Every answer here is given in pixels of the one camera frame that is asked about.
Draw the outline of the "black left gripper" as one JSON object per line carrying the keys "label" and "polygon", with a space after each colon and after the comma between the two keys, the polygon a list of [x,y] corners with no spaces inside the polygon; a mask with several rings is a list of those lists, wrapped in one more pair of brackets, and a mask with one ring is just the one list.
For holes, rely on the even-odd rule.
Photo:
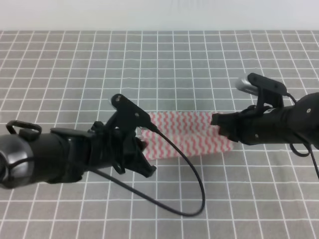
{"label": "black left gripper", "polygon": [[146,178],[155,173],[157,168],[143,155],[147,143],[136,137],[135,131],[125,133],[96,121],[89,132],[90,157],[84,163],[87,171],[113,167],[119,174],[128,169]]}

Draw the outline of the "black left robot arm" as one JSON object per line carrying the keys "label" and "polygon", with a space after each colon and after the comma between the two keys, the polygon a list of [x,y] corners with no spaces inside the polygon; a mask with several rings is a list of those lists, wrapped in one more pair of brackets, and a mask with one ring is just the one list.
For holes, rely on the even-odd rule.
{"label": "black left robot arm", "polygon": [[0,137],[0,185],[6,189],[45,182],[75,183],[90,170],[113,167],[148,178],[156,170],[143,150],[146,143],[135,132],[122,132],[100,121],[88,131],[52,128],[19,120],[6,124],[8,134]]}

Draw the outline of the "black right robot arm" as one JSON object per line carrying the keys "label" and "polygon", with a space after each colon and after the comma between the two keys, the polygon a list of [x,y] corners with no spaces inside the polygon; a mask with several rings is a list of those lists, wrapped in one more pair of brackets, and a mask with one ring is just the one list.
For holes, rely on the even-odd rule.
{"label": "black right robot arm", "polygon": [[230,141],[246,145],[311,144],[319,147],[319,94],[302,97],[294,105],[250,106],[241,112],[215,113],[211,125]]}

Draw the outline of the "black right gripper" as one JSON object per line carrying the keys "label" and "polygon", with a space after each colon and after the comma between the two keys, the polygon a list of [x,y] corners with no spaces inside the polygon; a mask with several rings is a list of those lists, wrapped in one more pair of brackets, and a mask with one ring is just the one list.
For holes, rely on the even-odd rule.
{"label": "black right gripper", "polygon": [[254,115],[253,109],[230,114],[212,114],[211,125],[219,126],[219,134],[233,142],[247,145],[280,144],[278,133],[281,108],[264,107],[261,115]]}

